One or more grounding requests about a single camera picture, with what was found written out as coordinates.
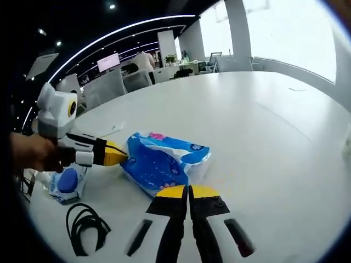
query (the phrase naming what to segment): blue lid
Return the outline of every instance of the blue lid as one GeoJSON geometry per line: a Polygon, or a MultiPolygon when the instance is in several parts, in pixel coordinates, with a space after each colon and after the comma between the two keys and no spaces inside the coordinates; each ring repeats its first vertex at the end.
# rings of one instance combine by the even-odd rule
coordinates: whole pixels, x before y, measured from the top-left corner
{"type": "Polygon", "coordinates": [[[61,193],[71,193],[77,188],[78,176],[77,171],[73,168],[64,170],[57,183],[57,188],[61,193]]]}

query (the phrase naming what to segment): potted plant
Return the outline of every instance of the potted plant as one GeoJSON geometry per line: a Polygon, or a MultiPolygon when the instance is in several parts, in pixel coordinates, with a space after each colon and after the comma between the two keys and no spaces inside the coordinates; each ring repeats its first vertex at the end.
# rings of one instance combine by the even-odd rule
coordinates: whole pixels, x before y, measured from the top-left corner
{"type": "Polygon", "coordinates": [[[176,63],[177,55],[168,55],[165,57],[166,64],[170,66],[176,63]]]}

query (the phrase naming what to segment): office chair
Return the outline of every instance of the office chair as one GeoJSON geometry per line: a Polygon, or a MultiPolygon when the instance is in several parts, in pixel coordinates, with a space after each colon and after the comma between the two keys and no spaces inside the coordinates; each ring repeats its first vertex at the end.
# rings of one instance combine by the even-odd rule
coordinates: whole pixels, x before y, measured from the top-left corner
{"type": "Polygon", "coordinates": [[[222,52],[212,52],[207,66],[213,66],[219,56],[222,56],[222,52]]]}
{"type": "Polygon", "coordinates": [[[126,93],[121,71],[110,71],[84,86],[87,109],[91,110],[126,93]]]}
{"type": "Polygon", "coordinates": [[[253,71],[247,56],[221,56],[217,58],[217,67],[219,72],[253,71]]]}
{"type": "Polygon", "coordinates": [[[124,76],[123,82],[127,92],[133,92],[152,85],[150,76],[146,70],[139,70],[124,76]]]}
{"type": "Polygon", "coordinates": [[[163,67],[153,71],[155,83],[169,81],[168,68],[163,67]]]}

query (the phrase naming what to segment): blue plastic package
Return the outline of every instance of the blue plastic package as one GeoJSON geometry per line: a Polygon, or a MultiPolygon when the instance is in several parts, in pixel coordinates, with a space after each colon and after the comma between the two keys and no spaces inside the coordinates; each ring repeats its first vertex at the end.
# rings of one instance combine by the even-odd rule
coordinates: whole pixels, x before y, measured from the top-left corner
{"type": "Polygon", "coordinates": [[[149,196],[164,188],[198,184],[208,169],[209,147],[159,133],[134,133],[127,140],[126,176],[149,196]]]}
{"type": "Polygon", "coordinates": [[[82,197],[88,168],[75,163],[64,168],[62,173],[52,173],[49,194],[61,204],[69,204],[82,197]]]}

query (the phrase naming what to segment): white pillar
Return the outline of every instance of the white pillar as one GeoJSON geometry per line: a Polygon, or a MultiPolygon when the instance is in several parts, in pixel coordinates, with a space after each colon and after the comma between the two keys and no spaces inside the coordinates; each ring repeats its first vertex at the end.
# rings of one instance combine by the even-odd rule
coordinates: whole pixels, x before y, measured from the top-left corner
{"type": "Polygon", "coordinates": [[[250,33],[244,3],[242,0],[226,0],[225,6],[228,13],[234,55],[251,57],[250,33]]]}
{"type": "Polygon", "coordinates": [[[160,46],[161,58],[165,64],[165,57],[168,55],[176,55],[176,44],[174,42],[173,30],[163,31],[157,33],[158,44],[160,46]]]}

